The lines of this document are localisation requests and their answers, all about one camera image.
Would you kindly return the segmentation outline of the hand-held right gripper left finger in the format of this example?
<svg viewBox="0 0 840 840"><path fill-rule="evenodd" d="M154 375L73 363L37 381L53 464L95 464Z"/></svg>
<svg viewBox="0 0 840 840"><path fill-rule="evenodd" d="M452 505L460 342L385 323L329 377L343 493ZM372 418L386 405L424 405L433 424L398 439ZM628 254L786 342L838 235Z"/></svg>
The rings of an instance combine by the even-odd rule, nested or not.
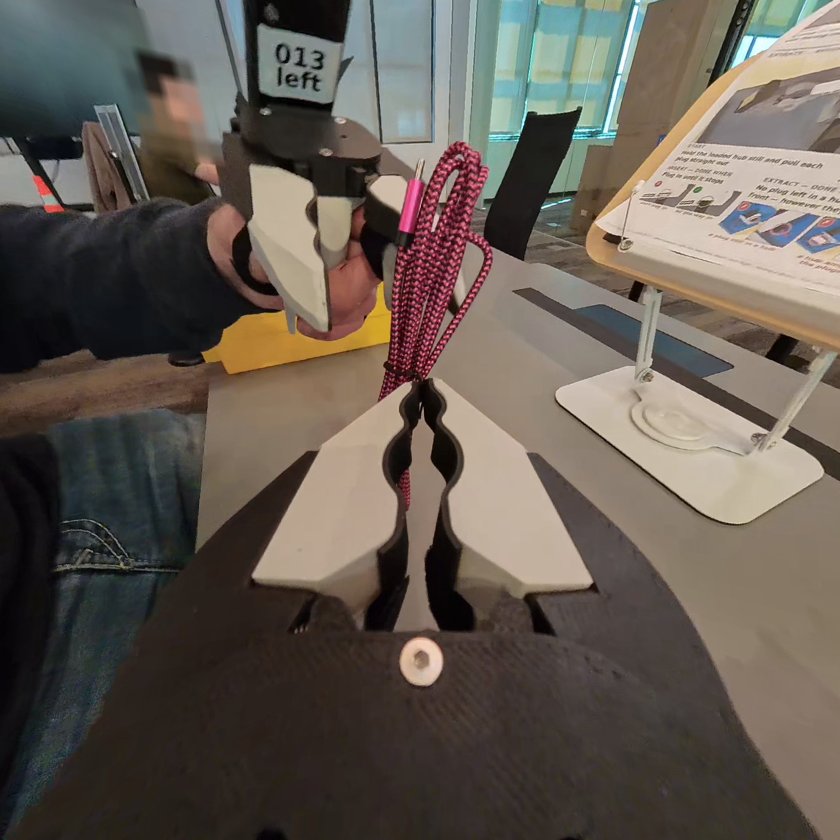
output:
<svg viewBox="0 0 840 840"><path fill-rule="evenodd" d="M397 387L319 449L253 573L335 597L364 629L393 630L408 585L406 502L422 388Z"/></svg>

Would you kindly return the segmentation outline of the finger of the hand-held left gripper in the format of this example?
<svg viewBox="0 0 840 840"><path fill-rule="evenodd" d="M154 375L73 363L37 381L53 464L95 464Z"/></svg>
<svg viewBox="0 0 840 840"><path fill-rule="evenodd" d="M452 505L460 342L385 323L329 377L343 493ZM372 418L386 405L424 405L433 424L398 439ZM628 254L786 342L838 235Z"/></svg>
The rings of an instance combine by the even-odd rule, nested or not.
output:
<svg viewBox="0 0 840 840"><path fill-rule="evenodd" d="M319 249L318 227L309 215L316 200L313 184L267 164L250 164L248 177L250 244L283 300L290 331L297 318L316 331L329 331L328 270Z"/></svg>
<svg viewBox="0 0 840 840"><path fill-rule="evenodd" d="M378 280L385 278L385 258L395 258L397 249L413 242L413 234L403 230L403 208L411 181L402 175L380 175L367 187L361 247Z"/></svg>

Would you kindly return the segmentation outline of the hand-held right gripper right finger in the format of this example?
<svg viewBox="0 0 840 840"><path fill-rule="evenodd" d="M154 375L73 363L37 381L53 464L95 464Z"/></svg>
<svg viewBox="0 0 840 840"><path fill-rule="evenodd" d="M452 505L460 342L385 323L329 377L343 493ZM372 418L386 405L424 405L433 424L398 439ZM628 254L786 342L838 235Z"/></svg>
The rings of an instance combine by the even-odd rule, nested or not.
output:
<svg viewBox="0 0 840 840"><path fill-rule="evenodd" d="M441 631L471 631L507 596L594 584L529 452L443 381L428 383L431 460L444 479L428 549Z"/></svg>

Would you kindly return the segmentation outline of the person's left forearm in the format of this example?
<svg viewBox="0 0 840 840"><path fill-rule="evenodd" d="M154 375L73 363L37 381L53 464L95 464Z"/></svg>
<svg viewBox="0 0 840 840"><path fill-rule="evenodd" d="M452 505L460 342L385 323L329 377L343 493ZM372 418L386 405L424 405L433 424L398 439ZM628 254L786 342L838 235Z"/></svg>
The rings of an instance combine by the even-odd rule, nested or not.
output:
<svg viewBox="0 0 840 840"><path fill-rule="evenodd" d="M211 256L222 207L155 199L88 217L2 205L1 372L83 350L110 361L213 348L259 312Z"/></svg>

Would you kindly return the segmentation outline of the person's left hand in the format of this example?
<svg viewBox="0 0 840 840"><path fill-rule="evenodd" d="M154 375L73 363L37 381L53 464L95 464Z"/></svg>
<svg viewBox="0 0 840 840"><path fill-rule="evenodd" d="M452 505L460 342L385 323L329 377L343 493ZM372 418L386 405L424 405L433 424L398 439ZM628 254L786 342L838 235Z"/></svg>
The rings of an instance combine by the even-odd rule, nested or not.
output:
<svg viewBox="0 0 840 840"><path fill-rule="evenodd" d="M356 208L352 216L350 241L345 259L329 271L329 295L332 307L332 329L319 331L302 318L297 320L297 330L313 340L341 340L361 328L364 320L375 308L380 280L364 255L361 232L364 226L364 209ZM218 205L207 220L206 244L215 267L227 284L255 312L281 312L285 304L279 296L260 293L248 287L237 274L233 263L235 236L245 227L245 220L232 206Z"/></svg>

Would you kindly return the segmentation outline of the yellow plastic bin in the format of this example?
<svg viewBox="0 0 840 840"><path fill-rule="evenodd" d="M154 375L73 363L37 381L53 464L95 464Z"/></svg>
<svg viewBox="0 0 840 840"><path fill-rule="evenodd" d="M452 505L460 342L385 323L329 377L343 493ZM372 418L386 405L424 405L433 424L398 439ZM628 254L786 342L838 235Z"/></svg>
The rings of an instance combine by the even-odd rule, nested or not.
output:
<svg viewBox="0 0 840 840"><path fill-rule="evenodd" d="M290 333L286 315L270 312L236 321L224 331L217 346L203 352L203 359L220 363L228 374L235 375L388 344L392 316L383 289L379 287L375 307L363 326L345 338L320 341Z"/></svg>

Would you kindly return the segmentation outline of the black office chair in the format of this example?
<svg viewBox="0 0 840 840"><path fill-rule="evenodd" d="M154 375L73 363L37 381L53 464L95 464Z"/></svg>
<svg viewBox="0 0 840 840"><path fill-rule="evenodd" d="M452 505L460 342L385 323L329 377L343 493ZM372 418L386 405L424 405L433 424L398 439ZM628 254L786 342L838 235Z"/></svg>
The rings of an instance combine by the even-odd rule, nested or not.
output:
<svg viewBox="0 0 840 840"><path fill-rule="evenodd" d="M542 204L570 150L581 111L527 114L486 216L483 238L490 247L524 259Z"/></svg>

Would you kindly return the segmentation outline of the person's legs in jeans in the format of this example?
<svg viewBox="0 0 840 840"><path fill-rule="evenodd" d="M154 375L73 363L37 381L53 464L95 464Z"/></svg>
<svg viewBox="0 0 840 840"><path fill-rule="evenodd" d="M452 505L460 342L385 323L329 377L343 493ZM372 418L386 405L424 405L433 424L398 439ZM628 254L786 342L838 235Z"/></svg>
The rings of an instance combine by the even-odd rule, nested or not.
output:
<svg viewBox="0 0 840 840"><path fill-rule="evenodd" d="M60 486L54 601L34 704L3 791L3 831L83 743L155 602L193 557L205 430L205 414L161 408L47 431Z"/></svg>

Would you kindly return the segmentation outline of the printed instruction sheet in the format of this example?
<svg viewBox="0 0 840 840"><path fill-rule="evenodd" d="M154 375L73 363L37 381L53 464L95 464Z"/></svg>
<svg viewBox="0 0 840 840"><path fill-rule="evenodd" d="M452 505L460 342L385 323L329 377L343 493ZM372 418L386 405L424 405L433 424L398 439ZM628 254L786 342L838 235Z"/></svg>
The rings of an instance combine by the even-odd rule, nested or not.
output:
<svg viewBox="0 0 840 840"><path fill-rule="evenodd" d="M837 297L838 2L737 68L635 196L597 223Z"/></svg>

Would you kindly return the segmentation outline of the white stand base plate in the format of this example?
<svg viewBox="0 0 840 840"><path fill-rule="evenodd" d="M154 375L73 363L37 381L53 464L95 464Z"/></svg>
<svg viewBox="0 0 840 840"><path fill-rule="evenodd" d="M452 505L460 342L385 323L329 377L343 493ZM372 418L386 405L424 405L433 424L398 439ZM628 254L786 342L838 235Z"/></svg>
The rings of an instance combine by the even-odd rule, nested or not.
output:
<svg viewBox="0 0 840 840"><path fill-rule="evenodd" d="M687 505L741 525L825 475L820 461L785 439L761 449L756 423L656 373L632 365L559 388L555 401Z"/></svg>

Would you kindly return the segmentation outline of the black wall screen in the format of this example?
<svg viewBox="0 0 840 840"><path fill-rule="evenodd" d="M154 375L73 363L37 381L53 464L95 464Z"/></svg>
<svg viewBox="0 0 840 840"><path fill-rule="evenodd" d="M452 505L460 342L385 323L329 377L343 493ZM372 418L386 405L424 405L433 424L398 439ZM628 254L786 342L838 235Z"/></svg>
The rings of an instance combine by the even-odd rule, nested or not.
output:
<svg viewBox="0 0 840 840"><path fill-rule="evenodd" d="M96 106L113 104L139 133L149 105L138 53L147 51L135 2L2 1L2 136L79 136Z"/></svg>

